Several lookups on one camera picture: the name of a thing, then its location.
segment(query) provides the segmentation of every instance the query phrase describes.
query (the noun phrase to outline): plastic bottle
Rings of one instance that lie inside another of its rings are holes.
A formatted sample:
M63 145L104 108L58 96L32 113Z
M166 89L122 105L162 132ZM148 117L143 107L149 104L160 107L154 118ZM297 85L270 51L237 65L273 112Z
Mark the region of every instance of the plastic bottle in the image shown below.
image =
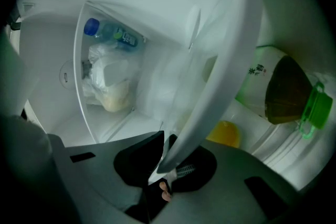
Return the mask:
M313 87L291 57L271 46L256 49L236 100L272 124L301 119L304 138L309 138L315 127L323 128L332 106L321 82ZM307 121L309 131L304 125Z
M131 34L121 25L108 20L88 19L84 33L93 36L100 43L115 44L116 48L126 51L134 50L139 45L139 37Z

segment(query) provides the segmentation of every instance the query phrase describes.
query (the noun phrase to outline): water bottle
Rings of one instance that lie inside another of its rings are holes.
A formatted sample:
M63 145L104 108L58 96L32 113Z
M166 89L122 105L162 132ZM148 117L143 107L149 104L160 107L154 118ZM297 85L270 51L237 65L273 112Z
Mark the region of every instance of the water bottle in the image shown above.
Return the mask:
M139 45L139 38L124 27L108 20L88 19L84 34L92 36L100 43L115 44L117 48L131 51Z

